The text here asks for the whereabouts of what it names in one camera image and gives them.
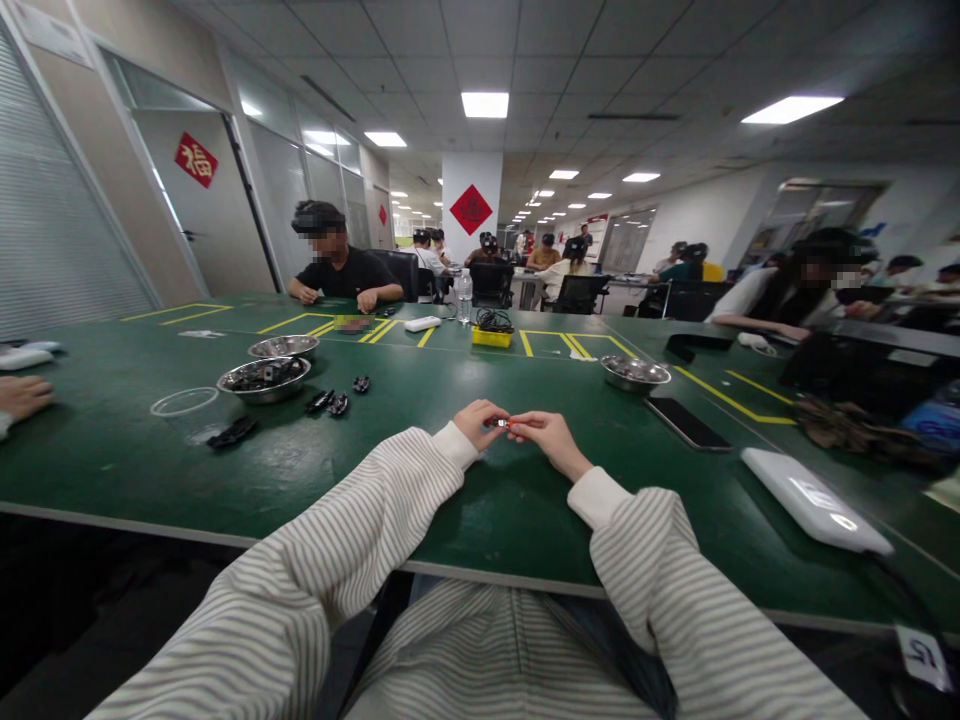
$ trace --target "man in black shirt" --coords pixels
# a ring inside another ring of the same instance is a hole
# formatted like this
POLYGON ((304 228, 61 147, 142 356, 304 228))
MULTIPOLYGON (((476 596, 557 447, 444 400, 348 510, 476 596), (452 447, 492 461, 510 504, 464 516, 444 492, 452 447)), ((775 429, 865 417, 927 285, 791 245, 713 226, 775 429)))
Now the man in black shirt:
POLYGON ((347 244, 346 218, 330 203, 298 203, 291 225, 317 254, 316 261, 287 286, 287 292, 304 305, 316 302, 317 290, 327 297, 356 298, 365 313, 373 312, 381 300, 403 298, 403 288, 380 258, 347 244))

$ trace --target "smartphone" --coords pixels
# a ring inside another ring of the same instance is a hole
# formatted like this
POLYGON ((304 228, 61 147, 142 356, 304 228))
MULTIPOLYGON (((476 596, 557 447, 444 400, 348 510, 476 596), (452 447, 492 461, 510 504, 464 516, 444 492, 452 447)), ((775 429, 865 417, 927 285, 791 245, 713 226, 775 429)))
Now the smartphone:
POLYGON ((673 398, 647 398, 647 405, 696 450, 730 452, 733 445, 673 398))

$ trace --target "person's hand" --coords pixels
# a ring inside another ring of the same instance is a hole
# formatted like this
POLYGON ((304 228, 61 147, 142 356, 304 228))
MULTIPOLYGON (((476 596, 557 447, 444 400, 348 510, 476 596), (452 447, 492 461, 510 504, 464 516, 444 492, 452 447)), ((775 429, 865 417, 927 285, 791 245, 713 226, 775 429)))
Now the person's hand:
POLYGON ((543 450, 550 464, 577 482, 593 464, 587 460, 570 434, 563 415, 534 410, 510 418, 510 439, 522 443, 535 442, 543 450))
POLYGON ((799 340, 800 342, 803 342, 811 335, 810 331, 807 330, 806 328, 798 328, 798 327, 794 327, 793 325, 785 325, 785 324, 781 324, 780 327, 777 328, 777 332, 783 335, 784 337, 792 338, 794 340, 799 340))
POLYGON ((377 300, 380 297, 377 295, 377 291, 374 288, 369 290, 364 290, 362 293, 357 295, 357 307, 360 309, 360 312, 373 312, 377 309, 377 300))
POLYGON ((320 293, 313 288, 305 287, 300 291, 300 302, 304 305, 313 305, 318 297, 320 297, 320 293))
POLYGON ((53 402, 53 385, 42 377, 0 378, 0 412, 9 413, 13 421, 23 420, 53 402))
POLYGON ((498 408, 489 400, 474 400, 463 410, 457 413, 453 418, 453 424, 466 435, 467 440, 473 443, 477 452, 483 452, 498 437, 507 432, 507 428, 494 426, 486 431, 488 423, 498 418, 508 418, 508 413, 503 408, 498 408))

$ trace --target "yellow box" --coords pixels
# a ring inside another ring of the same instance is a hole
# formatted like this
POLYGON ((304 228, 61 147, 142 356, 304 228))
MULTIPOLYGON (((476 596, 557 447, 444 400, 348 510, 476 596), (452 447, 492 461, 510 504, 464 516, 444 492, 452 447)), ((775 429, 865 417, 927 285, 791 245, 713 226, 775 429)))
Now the yellow box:
POLYGON ((510 347, 510 338, 513 333, 488 333, 476 325, 473 326, 473 344, 490 345, 491 347, 510 347))

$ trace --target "white striped shirt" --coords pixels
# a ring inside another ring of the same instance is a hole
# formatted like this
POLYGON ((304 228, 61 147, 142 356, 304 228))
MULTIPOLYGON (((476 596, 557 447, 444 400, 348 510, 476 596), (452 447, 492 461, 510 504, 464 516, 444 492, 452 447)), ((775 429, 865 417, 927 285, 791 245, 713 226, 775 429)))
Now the white striped shirt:
MULTIPOLYGON (((331 635, 409 557, 476 457, 453 423, 385 440, 224 570, 89 717, 311 717, 331 635)), ((675 493, 630 495, 595 468, 568 502, 594 529, 594 565, 631 636, 663 660, 678 718, 864 717, 700 554, 675 493)), ((548 602, 442 581, 390 630, 348 718, 655 718, 548 602)))

